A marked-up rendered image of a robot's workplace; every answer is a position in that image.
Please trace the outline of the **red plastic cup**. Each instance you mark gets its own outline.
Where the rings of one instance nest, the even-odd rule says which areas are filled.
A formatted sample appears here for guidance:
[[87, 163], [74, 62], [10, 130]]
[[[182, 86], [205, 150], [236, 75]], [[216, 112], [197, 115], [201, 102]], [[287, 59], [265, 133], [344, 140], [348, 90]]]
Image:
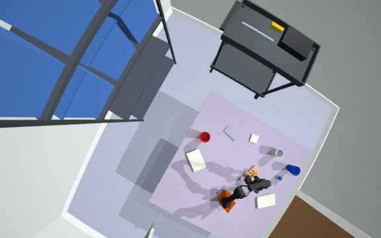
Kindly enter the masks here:
[[208, 132], [202, 132], [200, 134], [200, 140], [204, 143], [210, 141], [210, 134]]

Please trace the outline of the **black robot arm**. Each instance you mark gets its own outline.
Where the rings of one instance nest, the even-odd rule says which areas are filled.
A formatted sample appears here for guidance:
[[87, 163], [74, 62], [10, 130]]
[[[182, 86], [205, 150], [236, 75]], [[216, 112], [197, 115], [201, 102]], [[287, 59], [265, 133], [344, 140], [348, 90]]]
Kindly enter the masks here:
[[235, 200], [235, 199], [242, 199], [242, 198], [245, 198], [247, 197], [247, 195], [245, 195], [243, 189], [242, 189], [242, 186], [243, 187], [247, 187], [249, 192], [253, 192], [254, 190], [263, 190], [263, 189], [268, 189], [270, 186], [271, 186], [271, 181], [270, 180], [265, 180], [265, 179], [260, 179], [258, 176], [254, 176], [254, 179], [253, 180], [254, 182], [257, 181], [257, 183], [254, 183], [254, 184], [249, 184], [249, 185], [241, 185], [241, 186], [238, 186], [235, 188], [235, 190], [233, 191], [233, 194], [229, 197], [223, 197], [220, 201], [222, 203], [222, 207], [223, 209], [226, 209], [226, 208], [229, 208], [230, 205], [232, 204], [232, 201]]

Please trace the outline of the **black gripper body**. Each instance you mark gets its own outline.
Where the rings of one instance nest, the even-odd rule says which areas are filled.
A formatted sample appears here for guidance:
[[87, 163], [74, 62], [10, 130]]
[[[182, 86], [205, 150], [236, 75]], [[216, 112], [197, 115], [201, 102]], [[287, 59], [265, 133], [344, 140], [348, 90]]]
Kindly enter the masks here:
[[[257, 183], [257, 181], [256, 181], [256, 182], [252, 181], [252, 180], [251, 180], [251, 177], [250, 177], [249, 175], [246, 176], [246, 178], [245, 178], [244, 181], [245, 181], [246, 183], [248, 183], [248, 184], [254, 184], [254, 183]], [[255, 190], [254, 192], [255, 192], [256, 194], [258, 194], [259, 191], [258, 191], [258, 190]]]

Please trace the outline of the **blue cup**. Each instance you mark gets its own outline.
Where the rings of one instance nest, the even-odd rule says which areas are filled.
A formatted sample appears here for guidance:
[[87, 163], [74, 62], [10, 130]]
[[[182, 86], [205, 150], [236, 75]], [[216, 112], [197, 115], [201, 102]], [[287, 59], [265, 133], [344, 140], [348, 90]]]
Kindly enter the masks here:
[[300, 174], [300, 168], [297, 166], [287, 165], [286, 169], [291, 172], [294, 176], [298, 176]]

